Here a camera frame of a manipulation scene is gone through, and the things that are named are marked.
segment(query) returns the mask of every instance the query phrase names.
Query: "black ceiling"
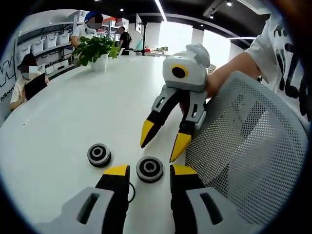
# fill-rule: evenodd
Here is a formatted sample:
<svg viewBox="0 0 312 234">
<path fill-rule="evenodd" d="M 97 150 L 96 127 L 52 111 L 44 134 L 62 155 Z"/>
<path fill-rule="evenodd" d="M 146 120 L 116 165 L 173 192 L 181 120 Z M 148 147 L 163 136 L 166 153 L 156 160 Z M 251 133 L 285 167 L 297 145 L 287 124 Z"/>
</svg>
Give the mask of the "black ceiling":
<svg viewBox="0 0 312 234">
<path fill-rule="evenodd" d="M 257 15 L 251 9 L 236 0 L 232 0 L 231 7 L 226 5 L 225 0 L 160 0 L 162 8 L 166 14 L 174 14 L 167 17 L 168 21 L 181 22 L 193 25 L 198 29 L 207 29 L 225 37 L 233 37 L 233 34 L 240 37 L 254 37 L 261 33 L 268 15 Z M 215 8 L 214 19 L 207 15 Z M 35 12 L 42 12 L 54 9 L 81 9 L 88 11 L 100 11 L 103 14 L 113 17 L 124 17 L 134 21 L 135 13 L 158 13 L 159 10 L 154 0 L 45 0 L 34 9 Z M 187 16 L 199 19 L 184 19 Z M 141 16 L 146 22 L 161 22 L 161 16 Z"/>
</svg>

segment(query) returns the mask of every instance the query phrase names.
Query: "white t-shirt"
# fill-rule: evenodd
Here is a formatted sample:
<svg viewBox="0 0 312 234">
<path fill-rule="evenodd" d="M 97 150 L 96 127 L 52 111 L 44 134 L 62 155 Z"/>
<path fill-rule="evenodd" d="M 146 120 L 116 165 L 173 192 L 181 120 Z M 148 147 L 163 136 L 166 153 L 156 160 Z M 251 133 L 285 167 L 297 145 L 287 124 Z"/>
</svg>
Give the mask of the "white t-shirt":
<svg viewBox="0 0 312 234">
<path fill-rule="evenodd" d="M 308 77 L 304 75 L 282 18 L 271 15 L 262 34 L 246 52 L 256 62 L 270 89 L 293 110 L 308 133 L 312 119 L 307 108 Z"/>
<path fill-rule="evenodd" d="M 37 72 L 36 77 L 40 76 L 41 72 Z M 11 104 L 13 102 L 16 102 L 19 100 L 20 96 L 21 96 L 21 92 L 23 91 L 23 88 L 25 86 L 25 84 L 29 83 L 32 80 L 26 80 L 24 79 L 23 76 L 19 77 L 18 80 L 16 81 L 15 85 L 14 85 L 14 89 L 12 92 L 12 97 L 11 97 Z"/>
<path fill-rule="evenodd" d="M 85 38 L 92 38 L 96 35 L 96 30 L 88 28 L 85 24 L 79 25 L 76 27 L 76 29 L 72 33 L 73 36 L 77 36 L 78 40 L 80 37 L 85 37 Z"/>
</svg>

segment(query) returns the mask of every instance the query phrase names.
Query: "man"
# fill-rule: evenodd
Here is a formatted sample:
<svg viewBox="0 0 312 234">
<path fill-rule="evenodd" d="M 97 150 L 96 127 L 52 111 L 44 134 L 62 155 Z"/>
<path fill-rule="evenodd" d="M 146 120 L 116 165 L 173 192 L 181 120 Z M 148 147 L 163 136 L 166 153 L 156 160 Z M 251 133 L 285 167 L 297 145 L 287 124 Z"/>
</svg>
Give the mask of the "man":
<svg viewBox="0 0 312 234">
<path fill-rule="evenodd" d="M 103 16 L 100 13 L 90 11 L 84 18 L 84 24 L 79 25 L 71 36 L 71 45 L 77 47 L 80 44 L 79 38 L 92 38 L 96 35 L 97 29 L 102 26 Z"/>
<path fill-rule="evenodd" d="M 295 113 L 306 132 L 312 113 L 308 103 L 307 74 L 290 36 L 282 25 L 282 17 L 274 16 L 266 21 L 262 34 L 244 53 L 207 75 L 208 98 L 218 93 L 220 87 L 234 71 L 241 71 L 257 79 L 262 75 L 273 90 Z M 185 104 L 180 104 L 185 112 Z"/>
<path fill-rule="evenodd" d="M 119 44 L 121 45 L 121 48 L 129 50 L 130 42 L 132 41 L 130 34 L 126 32 L 124 27 L 118 28 L 117 32 L 120 34 Z M 129 55 L 129 51 L 123 51 L 121 55 Z"/>
<path fill-rule="evenodd" d="M 25 84 L 41 75 L 41 72 L 38 71 L 36 58 L 33 54 L 30 53 L 25 55 L 20 64 L 20 72 L 22 76 L 16 81 L 12 92 L 10 102 L 11 111 L 15 110 L 18 106 L 25 102 Z M 45 77 L 45 82 L 49 83 L 49 78 L 47 76 Z"/>
</svg>

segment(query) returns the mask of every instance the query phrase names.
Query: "window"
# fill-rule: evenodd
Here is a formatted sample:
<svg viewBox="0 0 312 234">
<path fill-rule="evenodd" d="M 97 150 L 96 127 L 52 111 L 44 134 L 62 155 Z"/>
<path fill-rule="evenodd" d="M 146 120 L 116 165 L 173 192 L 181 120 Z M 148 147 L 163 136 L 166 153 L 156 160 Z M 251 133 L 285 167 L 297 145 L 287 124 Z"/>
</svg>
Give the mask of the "window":
<svg viewBox="0 0 312 234">
<path fill-rule="evenodd" d="M 210 63 L 220 67 L 228 62 L 231 42 L 219 34 L 204 31 L 203 46 L 210 55 Z"/>
<path fill-rule="evenodd" d="M 168 52 L 174 54 L 185 51 L 185 46 L 191 44 L 193 27 L 174 22 L 162 22 L 159 33 L 159 47 L 168 46 Z"/>
</svg>

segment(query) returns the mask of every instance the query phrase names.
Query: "white mesh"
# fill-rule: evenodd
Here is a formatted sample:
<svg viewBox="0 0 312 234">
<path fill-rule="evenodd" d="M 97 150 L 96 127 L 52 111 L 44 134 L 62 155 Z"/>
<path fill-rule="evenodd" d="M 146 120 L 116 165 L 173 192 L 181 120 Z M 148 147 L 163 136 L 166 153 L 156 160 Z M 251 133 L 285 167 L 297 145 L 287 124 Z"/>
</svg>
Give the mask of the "white mesh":
<svg viewBox="0 0 312 234">
<path fill-rule="evenodd" d="M 304 163 L 307 135 L 271 90 L 236 72 L 208 103 L 186 150 L 186 165 L 238 208 L 266 224 L 289 196 Z"/>
</svg>

